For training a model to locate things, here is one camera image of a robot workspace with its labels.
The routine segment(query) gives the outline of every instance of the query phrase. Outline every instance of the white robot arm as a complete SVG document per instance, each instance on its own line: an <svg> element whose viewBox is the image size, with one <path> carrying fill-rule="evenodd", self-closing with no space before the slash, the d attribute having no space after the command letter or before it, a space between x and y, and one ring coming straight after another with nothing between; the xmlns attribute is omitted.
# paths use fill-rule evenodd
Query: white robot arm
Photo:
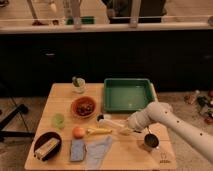
<svg viewBox="0 0 213 171"><path fill-rule="evenodd" d="M128 127L135 131L141 131L154 122L170 127L213 163L213 136L176 117L167 103L152 102L145 109L133 113L127 121Z"/></svg>

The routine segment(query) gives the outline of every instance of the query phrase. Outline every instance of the brown bowl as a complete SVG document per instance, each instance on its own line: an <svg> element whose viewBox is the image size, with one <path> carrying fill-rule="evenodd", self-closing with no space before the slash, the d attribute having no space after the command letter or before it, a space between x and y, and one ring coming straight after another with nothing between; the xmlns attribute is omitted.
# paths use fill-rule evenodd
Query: brown bowl
<svg viewBox="0 0 213 171"><path fill-rule="evenodd" d="M47 154L42 159L42 161L52 158L53 156L55 156L55 154L57 154L59 152L59 150L61 148L61 143L62 143L61 137L56 132L46 132L46 133L42 134L35 142L34 153L38 148L40 148L43 144L45 144L51 138L57 138L59 140L59 144L49 154Z"/></svg>
<svg viewBox="0 0 213 171"><path fill-rule="evenodd" d="M95 100L89 96L83 96L73 101L71 113L80 118L88 118L94 114L95 108Z"/></svg>

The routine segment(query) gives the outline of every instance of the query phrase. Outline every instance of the blue sponge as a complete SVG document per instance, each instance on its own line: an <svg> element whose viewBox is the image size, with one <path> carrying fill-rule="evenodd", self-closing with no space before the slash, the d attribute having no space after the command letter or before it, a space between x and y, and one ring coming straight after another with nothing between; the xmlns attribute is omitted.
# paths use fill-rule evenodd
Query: blue sponge
<svg viewBox="0 0 213 171"><path fill-rule="evenodd" d="M71 144L70 161L82 161L85 155L85 143L83 139L73 139Z"/></svg>

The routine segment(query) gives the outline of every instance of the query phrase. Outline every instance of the bowl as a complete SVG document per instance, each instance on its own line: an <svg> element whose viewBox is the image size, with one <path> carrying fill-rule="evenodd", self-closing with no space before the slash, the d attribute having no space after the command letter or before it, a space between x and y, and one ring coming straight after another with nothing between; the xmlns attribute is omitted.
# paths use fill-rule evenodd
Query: bowl
<svg viewBox="0 0 213 171"><path fill-rule="evenodd" d="M80 118L88 118L94 114L96 102L89 96L74 100L71 104L71 113Z"/></svg>

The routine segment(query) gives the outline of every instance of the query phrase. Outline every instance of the small cup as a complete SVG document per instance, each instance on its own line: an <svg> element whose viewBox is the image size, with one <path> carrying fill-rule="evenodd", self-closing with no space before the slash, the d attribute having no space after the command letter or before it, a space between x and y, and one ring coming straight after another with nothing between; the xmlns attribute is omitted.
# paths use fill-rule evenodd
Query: small cup
<svg viewBox="0 0 213 171"><path fill-rule="evenodd" d="M86 82L83 78L76 78L76 83L72 83L76 93L82 94L85 92Z"/></svg>
<svg viewBox="0 0 213 171"><path fill-rule="evenodd" d="M154 148L159 145L159 140L154 134L147 134L144 138L144 148L146 151L151 152Z"/></svg>

